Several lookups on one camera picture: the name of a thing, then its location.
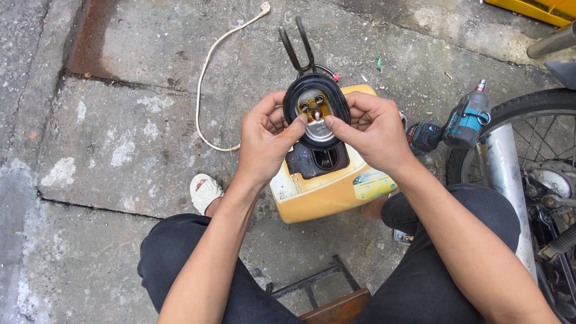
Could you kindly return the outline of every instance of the concrete ground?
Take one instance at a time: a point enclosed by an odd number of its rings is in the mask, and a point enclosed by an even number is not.
[[[285,25],[297,43],[297,15],[316,61],[340,73],[340,86],[365,77],[411,122],[442,123],[481,78],[492,105],[559,87],[543,59],[525,55],[554,28],[482,1],[270,4],[271,13],[226,39],[209,65],[200,121],[215,144],[233,145],[244,112],[294,80],[277,30]],[[259,5],[0,3],[0,322],[156,320],[136,273],[139,244],[161,218],[196,211],[188,193],[195,174],[210,174],[224,188],[230,183],[237,152],[199,139],[195,88],[214,40],[257,15]],[[571,49],[545,59],[575,56]],[[441,180],[447,152],[442,146],[423,159]],[[279,288],[339,254],[360,286],[375,292],[405,250],[358,209],[285,224],[266,189],[240,257],[261,286]],[[314,291],[325,303],[349,288],[334,277]],[[296,314],[310,309],[303,293],[282,302]]]

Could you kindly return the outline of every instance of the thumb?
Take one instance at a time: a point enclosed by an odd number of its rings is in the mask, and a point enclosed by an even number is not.
[[[334,136],[338,137],[340,140],[355,146],[361,141],[362,132],[350,127],[347,123],[335,116],[324,117],[324,122],[326,126],[334,133]]]
[[[296,143],[306,131],[306,125],[308,124],[308,116],[306,114],[301,114],[298,116],[288,128],[284,129],[280,134],[278,134],[278,139],[284,147],[290,149],[294,143]]]

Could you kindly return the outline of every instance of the man's left hand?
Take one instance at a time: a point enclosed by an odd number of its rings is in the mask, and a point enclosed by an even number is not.
[[[290,126],[284,119],[285,91],[271,92],[244,115],[240,135],[240,158],[235,177],[265,186],[278,173],[290,148],[304,135],[308,117]]]

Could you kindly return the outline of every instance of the metal tube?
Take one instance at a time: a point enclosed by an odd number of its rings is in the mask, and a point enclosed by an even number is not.
[[[476,156],[480,162],[484,185],[506,197],[518,215],[520,237],[516,256],[536,281],[530,225],[512,125],[501,126],[478,140]]]
[[[530,45],[526,53],[531,58],[539,58],[543,55],[564,50],[576,45],[576,24],[571,22],[554,33],[542,38]]]

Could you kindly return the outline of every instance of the motorcycle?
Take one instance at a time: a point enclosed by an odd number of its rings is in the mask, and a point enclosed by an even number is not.
[[[576,323],[576,61],[547,62],[564,88],[491,110],[474,149],[452,149],[446,184],[503,194],[521,224],[517,256],[562,323]]]

